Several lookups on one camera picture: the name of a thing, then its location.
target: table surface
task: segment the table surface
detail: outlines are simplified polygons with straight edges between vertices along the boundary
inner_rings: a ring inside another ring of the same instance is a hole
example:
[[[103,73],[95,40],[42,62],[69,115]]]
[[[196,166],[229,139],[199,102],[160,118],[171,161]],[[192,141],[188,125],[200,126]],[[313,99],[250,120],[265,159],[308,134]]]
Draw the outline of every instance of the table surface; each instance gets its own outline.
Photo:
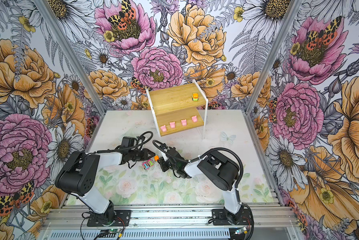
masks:
[[[225,147],[240,156],[244,165],[238,185],[242,202],[272,202],[269,186],[257,157],[248,128],[240,110],[208,110],[205,138],[201,127],[163,136],[161,141],[186,159],[192,159],[214,147]],[[151,111],[108,111],[89,151],[114,149],[122,137],[136,137],[152,131],[159,139]],[[144,148],[158,153],[151,141]],[[131,169],[127,164],[98,169],[95,185],[115,205],[140,204],[221,204],[222,191],[204,175],[191,179],[176,178],[173,172],[162,172],[156,163],[147,170],[142,162]],[[81,205],[69,196],[67,204]]]

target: black mounting plate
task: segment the black mounting plate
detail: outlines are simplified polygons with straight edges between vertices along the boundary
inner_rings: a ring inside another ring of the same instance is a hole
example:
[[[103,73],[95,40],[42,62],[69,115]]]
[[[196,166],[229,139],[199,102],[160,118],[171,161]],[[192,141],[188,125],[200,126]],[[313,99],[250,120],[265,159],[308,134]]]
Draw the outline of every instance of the black mounting plate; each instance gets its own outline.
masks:
[[[115,212],[115,217],[119,217],[120,219],[122,219],[122,221],[125,224],[125,227],[129,226],[131,210],[114,210],[114,212]],[[88,227],[103,227],[102,224],[96,223],[94,219],[89,219],[87,221],[87,226]],[[123,227],[123,224],[121,221],[119,221],[116,218],[115,222],[112,223],[111,225],[109,225],[109,227]]]
[[[212,213],[212,216],[214,219],[213,225],[215,225],[215,226],[230,225],[230,223],[228,222],[228,219],[226,218],[226,210],[225,209],[212,209],[211,213]],[[250,219],[249,215],[250,215],[250,213],[249,213],[248,209],[242,210],[243,217]],[[242,218],[242,220],[239,221],[236,225],[249,225],[247,219]]]

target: purple flower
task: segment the purple flower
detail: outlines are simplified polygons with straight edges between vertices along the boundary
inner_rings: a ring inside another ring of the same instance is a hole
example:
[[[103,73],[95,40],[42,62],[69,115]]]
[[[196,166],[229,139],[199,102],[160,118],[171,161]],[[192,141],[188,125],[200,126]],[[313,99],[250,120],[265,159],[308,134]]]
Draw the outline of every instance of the purple flower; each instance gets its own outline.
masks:
[[[13,196],[31,180],[35,187],[46,181],[51,141],[47,127],[28,115],[11,114],[0,120],[0,196]]]
[[[188,4],[197,5],[199,8],[206,7],[205,0],[189,0]]]
[[[144,49],[139,57],[133,58],[134,77],[142,85],[153,89],[168,88],[182,82],[182,68],[178,58],[162,49]]]
[[[277,99],[274,135],[287,138],[298,150],[309,147],[324,122],[319,103],[317,90],[308,83],[287,83]]]
[[[296,76],[301,81],[309,81],[313,85],[322,83],[331,76],[341,65],[346,54],[341,54],[344,49],[342,45],[348,34],[344,29],[344,19],[336,33],[337,37],[328,45],[317,44],[313,50],[307,49],[308,41],[306,34],[309,31],[318,31],[325,29],[331,22],[324,23],[324,20],[317,22],[308,17],[297,31],[297,36],[293,36],[293,46],[290,49],[290,55],[285,60],[284,70],[292,76]]]
[[[154,15],[158,12],[168,12],[170,15],[178,11],[178,0],[152,0],[151,12]]]
[[[226,106],[227,105],[226,99],[228,99],[228,96],[226,94],[220,94],[220,95],[217,95],[213,99],[213,101],[216,101],[217,103],[221,103],[222,106]]]
[[[110,8],[96,8],[94,17],[97,33],[104,36],[104,42],[110,44],[110,54],[122,56],[134,51],[141,51],[147,46],[151,46],[155,41],[156,24],[153,17],[148,17],[141,4],[138,6],[130,0],[131,7],[135,9],[135,19],[131,20],[125,30],[119,30],[118,26],[113,27],[108,18],[119,15],[121,4],[115,7],[111,4]]]

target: cable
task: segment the cable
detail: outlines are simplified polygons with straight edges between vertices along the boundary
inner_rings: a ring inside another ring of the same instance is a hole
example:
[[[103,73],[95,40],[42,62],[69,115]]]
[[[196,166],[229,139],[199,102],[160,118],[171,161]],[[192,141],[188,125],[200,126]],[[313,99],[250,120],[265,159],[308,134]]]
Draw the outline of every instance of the cable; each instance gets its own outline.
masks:
[[[197,161],[197,160],[199,160],[199,159],[202,159],[202,158],[204,158],[206,155],[208,155],[209,153],[211,153],[211,152],[213,152],[213,151],[225,151],[225,152],[230,153],[231,155],[233,155],[233,156],[236,158],[236,160],[238,161],[238,164],[239,164],[239,166],[240,166],[240,174],[239,174],[239,176],[238,176],[238,178],[237,178],[237,181],[236,181],[236,184],[235,184],[235,188],[238,188],[238,184],[240,183],[241,178],[242,178],[242,176],[243,176],[243,174],[244,174],[244,171],[243,171],[244,166],[242,165],[242,162],[241,162],[241,160],[240,160],[240,157],[239,157],[234,151],[231,151],[230,149],[227,149],[227,148],[224,148],[224,147],[216,147],[216,148],[212,148],[212,149],[206,151],[204,154],[202,154],[202,155],[199,156],[198,158],[195,158],[195,159],[191,160],[190,162],[194,162],[194,161]]]
[[[96,152],[91,152],[91,153],[108,153],[108,152],[119,152],[120,150],[129,150],[129,149],[133,149],[133,148],[136,148],[136,147],[139,147],[139,146],[143,146],[145,143],[149,142],[152,138],[153,138],[153,132],[151,131],[147,131],[147,132],[144,132],[143,134],[141,134],[141,136],[138,137],[138,139],[140,140],[140,137],[142,137],[143,135],[147,134],[147,133],[150,133],[150,137],[148,138],[148,140],[145,140],[144,142],[141,142],[140,144],[137,144],[135,146],[132,146],[132,147],[124,147],[124,148],[119,148],[116,147],[114,150],[99,150],[99,151],[96,151]]]
[[[252,213],[250,207],[249,207],[247,204],[241,203],[241,205],[248,208],[248,210],[249,210],[249,217],[250,217],[251,220],[252,220],[249,237],[246,239],[246,240],[249,240],[249,239],[251,238],[251,236],[253,235],[253,232],[254,232],[254,218],[253,218],[253,213]]]
[[[175,160],[177,160],[177,161],[187,162],[187,163],[189,162],[189,161],[187,161],[187,160],[183,160],[183,159],[181,159],[181,158],[172,156],[172,155],[170,155],[169,153],[165,152],[165,150],[164,150],[163,147],[162,147],[162,145],[164,145],[162,142],[159,142],[159,141],[157,141],[157,140],[153,140],[152,143],[153,143],[153,145],[154,145],[156,148],[158,148],[160,151],[164,152],[166,156],[169,156],[169,157],[171,157],[172,159],[175,159]]]

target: wooden shelf board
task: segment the wooden shelf board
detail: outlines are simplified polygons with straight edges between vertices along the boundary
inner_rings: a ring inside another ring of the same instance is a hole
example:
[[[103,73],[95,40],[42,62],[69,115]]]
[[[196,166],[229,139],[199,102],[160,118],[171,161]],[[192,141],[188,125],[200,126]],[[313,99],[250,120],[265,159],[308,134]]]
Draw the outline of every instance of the wooden shelf board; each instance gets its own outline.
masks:
[[[192,116],[197,116],[198,121],[193,122]],[[204,124],[201,115],[196,108],[186,108],[183,110],[178,110],[175,113],[168,113],[159,116],[156,115],[156,117],[157,117],[157,123],[161,136],[169,135],[175,132],[181,132],[194,127],[201,127]],[[181,124],[182,119],[186,119],[187,121],[186,126],[182,126]],[[170,128],[170,124],[169,124],[170,122],[176,122],[176,127]],[[166,125],[166,129],[167,129],[166,132],[163,132],[161,130],[162,125]]]
[[[198,93],[198,101],[193,101],[193,93]],[[150,91],[149,95],[156,116],[206,104],[194,83]]]

